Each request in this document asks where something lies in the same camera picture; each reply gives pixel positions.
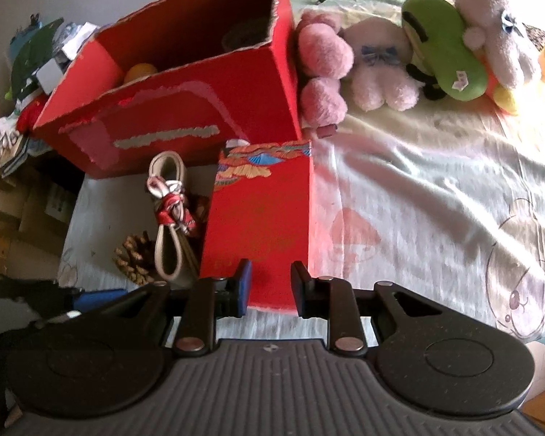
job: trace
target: blue bow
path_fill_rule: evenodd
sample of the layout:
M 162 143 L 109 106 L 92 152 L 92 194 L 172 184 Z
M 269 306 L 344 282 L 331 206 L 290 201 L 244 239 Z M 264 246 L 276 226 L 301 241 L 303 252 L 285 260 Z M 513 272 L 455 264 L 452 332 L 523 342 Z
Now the blue bow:
M 500 21 L 503 24 L 503 31 L 505 31 L 507 34 L 512 34 L 513 31 L 515 31 L 519 36 L 523 37 L 523 33 L 517 19 L 507 13 L 506 9 L 503 11 L 503 14 L 500 15 Z
M 400 59 L 397 56 L 397 50 L 394 46 L 380 49 L 373 46 L 362 46 L 362 59 L 367 65 L 373 66 L 378 61 L 387 65 L 400 65 Z

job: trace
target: black circular joint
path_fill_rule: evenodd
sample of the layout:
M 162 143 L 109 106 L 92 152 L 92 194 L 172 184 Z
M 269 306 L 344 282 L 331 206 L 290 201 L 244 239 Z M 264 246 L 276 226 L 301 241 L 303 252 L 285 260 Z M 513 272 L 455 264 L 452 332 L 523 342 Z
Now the black circular joint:
M 535 371 L 512 336 L 458 313 L 408 317 L 378 347 L 391 391 L 442 416 L 489 418 L 517 408 Z
M 140 400 L 164 363 L 162 350 L 129 320 L 99 315 L 22 340 L 8 357 L 7 378 L 30 411 L 89 418 Z
M 471 339 L 443 339 L 428 346 L 426 362 L 442 374 L 474 377 L 493 363 L 493 355 L 484 344 Z

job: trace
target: cartoon print on tablecloth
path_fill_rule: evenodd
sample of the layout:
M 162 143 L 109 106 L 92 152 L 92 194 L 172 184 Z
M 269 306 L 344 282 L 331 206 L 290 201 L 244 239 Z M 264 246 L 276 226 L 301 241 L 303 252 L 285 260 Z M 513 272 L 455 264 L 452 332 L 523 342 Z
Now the cartoon print on tablecloth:
M 487 265 L 487 297 L 497 328 L 519 339 L 545 334 L 545 224 L 517 199 Z
M 358 212 L 343 208 L 337 212 L 331 225 L 330 236 L 336 257 L 343 257 L 343 277 L 349 278 L 352 267 L 375 256 L 381 242 L 375 228 Z
M 311 147 L 307 141 L 225 149 L 218 162 L 214 191 L 217 192 L 241 178 L 269 177 L 271 175 L 269 166 L 300 156 L 311 156 Z

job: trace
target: red gift box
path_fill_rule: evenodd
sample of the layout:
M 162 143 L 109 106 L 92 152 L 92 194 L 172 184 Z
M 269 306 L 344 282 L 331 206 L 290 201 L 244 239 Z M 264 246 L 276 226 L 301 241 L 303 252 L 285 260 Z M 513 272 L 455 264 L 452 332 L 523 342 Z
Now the red gift box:
M 293 27 L 289 0 L 151 3 L 85 44 L 35 133 L 94 178 L 145 172 L 165 150 L 201 165 L 227 139 L 301 139 Z M 160 72 L 121 85 L 141 62 Z
M 249 306 L 295 311 L 291 264 L 308 263 L 311 175 L 309 142 L 225 149 L 200 276 L 232 276 L 240 259 L 250 259 Z

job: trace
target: pink plush toy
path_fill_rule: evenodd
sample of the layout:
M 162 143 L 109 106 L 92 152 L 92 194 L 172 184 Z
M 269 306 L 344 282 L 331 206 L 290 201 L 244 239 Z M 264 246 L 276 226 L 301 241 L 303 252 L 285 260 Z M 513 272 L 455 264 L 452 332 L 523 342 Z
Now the pink plush toy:
M 355 53 L 350 78 L 356 105 L 367 112 L 387 103 L 402 112 L 418 102 L 419 88 L 405 71 L 412 47 L 401 27 L 369 17 L 345 29 L 343 39 Z
M 339 80 L 351 70 L 354 57 L 352 48 L 338 35 L 340 29 L 337 15 L 311 10 L 303 13 L 297 26 L 300 62 L 312 77 L 301 91 L 301 113 L 320 137 L 335 132 L 347 113 Z

